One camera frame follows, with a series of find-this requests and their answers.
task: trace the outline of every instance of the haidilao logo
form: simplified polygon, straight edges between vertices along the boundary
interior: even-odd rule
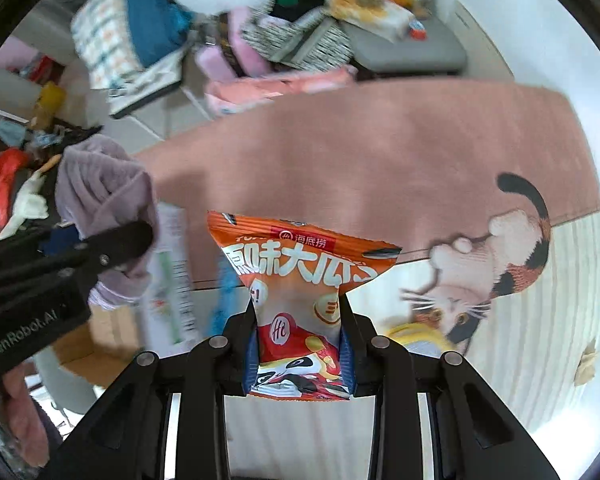
[[[289,339],[291,323],[286,316],[278,314],[269,328],[269,338],[273,344],[282,346]]]

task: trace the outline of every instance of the pink cloth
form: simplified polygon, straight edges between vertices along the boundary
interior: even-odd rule
[[[229,83],[210,82],[206,103],[216,116],[233,114],[287,94],[316,93],[353,85],[357,70],[342,66],[328,72],[286,72],[261,78],[243,77]]]
[[[144,220],[157,239],[154,185],[144,166],[109,137],[96,134],[62,154],[56,182],[56,207],[63,221],[74,222],[80,238]],[[90,301],[114,308],[137,300],[149,285],[150,250],[126,270],[107,270]]]
[[[22,70],[39,54],[32,46],[15,36],[9,36],[0,47],[0,67],[5,70]]]
[[[250,16],[249,7],[237,7],[229,13],[229,43],[245,74],[260,77],[271,72],[271,65],[241,37],[242,24]],[[237,78],[218,44],[196,53],[196,63],[211,81],[232,81]]]
[[[600,210],[586,138],[565,97],[460,78],[405,78],[273,104],[204,124],[138,155],[158,196],[186,210],[197,288],[216,284],[211,210],[307,222],[427,257],[437,241],[488,232],[529,200],[496,176],[531,181],[553,225]]]

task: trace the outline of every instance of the white floor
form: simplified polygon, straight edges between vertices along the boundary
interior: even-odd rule
[[[184,87],[197,99],[198,105],[192,104],[178,89],[145,105],[131,116],[116,120],[109,117],[106,92],[89,88],[86,68],[80,60],[76,60],[66,68],[60,81],[68,97],[59,115],[73,124],[103,125],[102,133],[133,155],[208,121],[209,114],[203,105],[205,78],[192,60],[186,59],[184,65]]]
[[[56,410],[53,399],[44,386],[34,390],[31,397],[36,399],[40,407],[45,410],[46,414],[51,419],[51,422],[58,428],[62,438],[67,438],[71,430],[80,422],[82,415],[64,410],[64,415],[59,410]]]

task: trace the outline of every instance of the snack bag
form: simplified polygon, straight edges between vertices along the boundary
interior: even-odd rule
[[[297,222],[214,211],[207,220],[253,300],[260,366],[251,393],[348,399],[338,297],[389,269],[400,247]]]

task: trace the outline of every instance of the yellow toy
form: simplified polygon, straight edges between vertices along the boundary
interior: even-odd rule
[[[374,22],[387,14],[383,7],[362,7],[358,0],[331,0],[329,10],[336,20],[353,18],[364,23]]]
[[[385,335],[400,343],[409,352],[430,357],[440,357],[444,352],[456,350],[439,330],[424,323],[405,323],[392,328]]]

